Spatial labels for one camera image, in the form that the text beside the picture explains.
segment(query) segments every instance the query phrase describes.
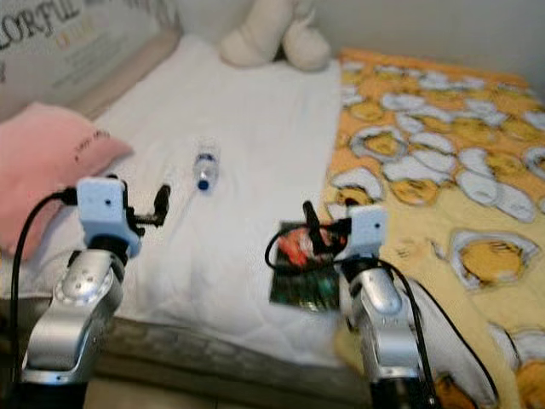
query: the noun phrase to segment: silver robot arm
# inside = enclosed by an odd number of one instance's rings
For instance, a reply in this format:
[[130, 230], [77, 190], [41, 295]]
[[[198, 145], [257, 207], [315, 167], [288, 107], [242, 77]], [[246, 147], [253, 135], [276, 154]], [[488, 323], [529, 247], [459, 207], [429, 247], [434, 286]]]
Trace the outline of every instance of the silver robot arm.
[[394, 284], [393, 272], [378, 260], [387, 228], [380, 206], [351, 209], [351, 233], [337, 256], [341, 310], [359, 330], [365, 373], [377, 408], [437, 408], [422, 379], [421, 359], [411, 328], [409, 300]]
[[135, 216], [127, 188], [115, 178], [77, 184], [77, 206], [87, 250], [75, 251], [54, 287], [48, 310], [32, 330], [23, 361], [21, 408], [83, 407], [106, 327], [122, 300], [124, 266], [140, 250], [140, 224], [160, 226], [170, 189], [155, 199], [155, 213]]

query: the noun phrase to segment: white plush toy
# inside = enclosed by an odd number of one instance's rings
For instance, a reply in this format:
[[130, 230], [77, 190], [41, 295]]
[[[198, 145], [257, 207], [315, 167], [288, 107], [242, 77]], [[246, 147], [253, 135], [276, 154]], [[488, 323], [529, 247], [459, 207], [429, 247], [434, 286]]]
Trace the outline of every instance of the white plush toy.
[[220, 55], [234, 66], [261, 66], [282, 44], [297, 68], [324, 69], [331, 48], [314, 21], [314, 0], [256, 0], [246, 21], [221, 41]]

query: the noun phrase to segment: wall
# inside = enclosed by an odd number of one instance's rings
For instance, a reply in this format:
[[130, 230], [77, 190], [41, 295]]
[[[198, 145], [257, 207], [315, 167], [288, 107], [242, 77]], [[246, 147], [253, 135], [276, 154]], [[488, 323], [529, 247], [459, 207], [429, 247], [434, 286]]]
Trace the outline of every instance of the wall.
[[[218, 41], [252, 0], [178, 0], [187, 32]], [[545, 97], [544, 0], [317, 0], [319, 26], [342, 46], [516, 72]]]

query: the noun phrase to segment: plastic bottle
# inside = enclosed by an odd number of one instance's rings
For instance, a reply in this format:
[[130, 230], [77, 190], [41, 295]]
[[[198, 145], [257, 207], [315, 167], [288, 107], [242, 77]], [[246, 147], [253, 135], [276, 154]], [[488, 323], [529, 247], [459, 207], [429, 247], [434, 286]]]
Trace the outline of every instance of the plastic bottle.
[[203, 192], [212, 190], [219, 175], [220, 150], [212, 143], [201, 143], [198, 147], [193, 175], [197, 188]]

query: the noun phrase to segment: pink pillow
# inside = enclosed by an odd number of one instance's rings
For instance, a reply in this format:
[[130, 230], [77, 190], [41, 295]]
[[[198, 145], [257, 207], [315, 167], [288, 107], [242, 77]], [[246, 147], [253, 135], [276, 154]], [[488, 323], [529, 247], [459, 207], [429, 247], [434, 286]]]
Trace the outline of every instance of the pink pillow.
[[[0, 248], [15, 253], [32, 208], [43, 197], [96, 175], [129, 145], [99, 131], [87, 119], [60, 107], [33, 103], [0, 124]], [[60, 202], [45, 206], [26, 238], [23, 258], [39, 246]]]

